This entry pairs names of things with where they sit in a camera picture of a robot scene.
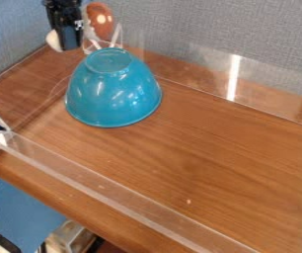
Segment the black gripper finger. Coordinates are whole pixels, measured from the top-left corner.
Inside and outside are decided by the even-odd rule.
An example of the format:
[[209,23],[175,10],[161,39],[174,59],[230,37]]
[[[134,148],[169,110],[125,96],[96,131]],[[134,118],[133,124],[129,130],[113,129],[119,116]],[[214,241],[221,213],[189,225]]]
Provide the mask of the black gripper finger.
[[44,0],[51,23],[47,43],[55,51],[74,50],[82,46],[84,21],[82,0]]

